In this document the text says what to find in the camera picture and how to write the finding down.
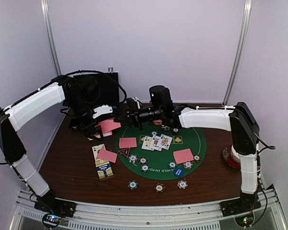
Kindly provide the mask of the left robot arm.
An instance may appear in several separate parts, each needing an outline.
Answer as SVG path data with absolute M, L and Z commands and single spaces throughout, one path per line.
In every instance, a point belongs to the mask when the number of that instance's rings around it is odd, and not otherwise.
M 99 99 L 101 88 L 95 79 L 98 71 L 78 71 L 60 75 L 24 98 L 2 109 L 0 107 L 0 149 L 5 163 L 24 180 L 40 204 L 49 213 L 59 209 L 59 201 L 47 182 L 27 156 L 18 132 L 26 123 L 56 104 L 63 104 L 78 120 L 77 129 L 85 137 L 95 139 L 102 131 L 97 127 L 100 114 L 93 104 Z

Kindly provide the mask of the pink cards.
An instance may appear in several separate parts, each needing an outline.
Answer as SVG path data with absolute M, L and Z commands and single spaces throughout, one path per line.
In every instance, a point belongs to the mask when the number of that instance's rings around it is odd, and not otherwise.
M 194 156 L 191 149 L 183 149 L 173 152 L 174 160 L 176 164 L 185 163 L 187 161 L 193 161 Z
M 119 139 L 119 148 L 136 148 L 137 139 L 136 138 L 120 138 Z

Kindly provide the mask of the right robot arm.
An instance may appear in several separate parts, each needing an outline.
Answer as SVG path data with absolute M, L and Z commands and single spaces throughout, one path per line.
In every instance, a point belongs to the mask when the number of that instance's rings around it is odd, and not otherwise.
M 170 91 L 163 85 L 149 89 L 151 105 L 138 107 L 128 99 L 128 109 L 115 118 L 123 125 L 142 128 L 148 121 L 161 120 L 171 128 L 213 128 L 231 132 L 233 148 L 240 159 L 241 190 L 237 208 L 247 211 L 257 200 L 259 175 L 259 125 L 244 102 L 227 107 L 173 105 Z

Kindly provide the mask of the single pink card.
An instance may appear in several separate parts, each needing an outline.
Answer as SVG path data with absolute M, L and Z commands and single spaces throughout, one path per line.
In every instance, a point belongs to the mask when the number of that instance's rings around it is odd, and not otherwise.
M 108 151 L 105 149 L 105 147 L 102 147 L 97 155 L 97 159 L 103 159 L 105 161 L 116 163 L 117 156 L 118 155 L 116 153 Z

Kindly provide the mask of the pink backed card deck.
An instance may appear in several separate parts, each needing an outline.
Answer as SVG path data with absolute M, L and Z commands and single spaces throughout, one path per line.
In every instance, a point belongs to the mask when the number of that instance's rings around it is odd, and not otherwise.
M 120 128 L 121 123 L 114 122 L 114 119 L 107 119 L 98 123 L 96 127 L 100 127 L 103 137 L 111 136 L 114 129 Z

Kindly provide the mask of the red black chip stack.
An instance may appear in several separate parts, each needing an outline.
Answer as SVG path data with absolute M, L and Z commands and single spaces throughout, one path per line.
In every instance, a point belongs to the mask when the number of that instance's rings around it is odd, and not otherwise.
M 162 192 L 165 190 L 165 186 L 164 186 L 164 184 L 162 184 L 162 183 L 157 183 L 157 184 L 154 186 L 154 190 L 155 190 L 157 193 L 162 193 Z

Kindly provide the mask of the orange round button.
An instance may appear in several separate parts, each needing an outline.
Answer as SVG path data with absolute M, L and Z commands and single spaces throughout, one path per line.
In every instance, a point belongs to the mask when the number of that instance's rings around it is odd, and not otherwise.
M 156 125 L 156 126 L 162 125 L 162 122 L 161 122 L 161 121 L 154 121 L 153 123 L 154 123 L 154 125 Z

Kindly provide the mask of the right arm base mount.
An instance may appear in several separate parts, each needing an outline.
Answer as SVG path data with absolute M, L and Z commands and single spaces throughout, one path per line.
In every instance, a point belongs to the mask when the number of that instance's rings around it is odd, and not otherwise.
M 220 208 L 224 217 L 250 212 L 252 209 L 261 207 L 258 199 L 251 200 L 248 198 L 237 198 L 228 201 L 222 201 Z

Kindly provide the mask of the blue green chip stack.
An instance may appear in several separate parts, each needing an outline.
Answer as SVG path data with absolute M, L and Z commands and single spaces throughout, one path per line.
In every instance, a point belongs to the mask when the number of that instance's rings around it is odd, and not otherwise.
M 135 190 L 138 188 L 138 183 L 137 181 L 129 181 L 128 182 L 128 188 L 131 190 Z

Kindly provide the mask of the blue small blind button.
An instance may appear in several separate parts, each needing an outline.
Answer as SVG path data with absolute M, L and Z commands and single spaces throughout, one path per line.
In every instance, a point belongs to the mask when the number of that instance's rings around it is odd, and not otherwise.
M 176 168 L 176 169 L 174 169 L 173 174 L 176 177 L 183 177 L 185 174 L 185 171 L 182 168 Z

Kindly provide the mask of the blue pink chips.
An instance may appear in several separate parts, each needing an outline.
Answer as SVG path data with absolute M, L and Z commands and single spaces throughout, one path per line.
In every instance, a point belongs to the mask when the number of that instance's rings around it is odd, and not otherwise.
M 183 167 L 185 169 L 191 169 L 193 167 L 193 164 L 192 164 L 191 161 L 186 161 L 186 162 L 183 163 Z
M 170 127 L 166 126 L 166 125 L 161 125 L 161 129 L 163 131 L 170 131 Z
M 129 163 L 135 164 L 138 158 L 136 155 L 131 154 L 128 159 L 129 159 Z

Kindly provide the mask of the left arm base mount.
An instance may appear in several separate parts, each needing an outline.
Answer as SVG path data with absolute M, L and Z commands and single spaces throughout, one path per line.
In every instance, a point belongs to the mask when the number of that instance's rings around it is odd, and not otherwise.
M 37 202 L 35 203 L 34 208 L 60 217 L 72 218 L 76 206 L 77 204 L 75 202 L 60 200 L 52 195 L 45 195 L 43 197 L 37 197 Z

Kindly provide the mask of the blue pink chip stack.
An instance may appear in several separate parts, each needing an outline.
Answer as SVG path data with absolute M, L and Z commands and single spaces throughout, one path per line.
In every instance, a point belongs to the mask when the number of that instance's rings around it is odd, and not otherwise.
M 188 183 L 187 183 L 187 181 L 185 181 L 185 180 L 180 180 L 180 181 L 178 181 L 178 183 L 177 183 L 177 187 L 178 187 L 179 189 L 186 189 L 186 188 L 188 187 Z

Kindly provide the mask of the red black 100 chip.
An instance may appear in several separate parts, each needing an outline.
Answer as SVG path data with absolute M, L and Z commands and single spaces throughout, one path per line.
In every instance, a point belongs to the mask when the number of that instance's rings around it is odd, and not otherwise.
M 146 157 L 141 157 L 141 158 L 139 159 L 139 163 L 140 163 L 141 165 L 145 165 L 145 164 L 148 163 L 148 159 L 147 159 Z

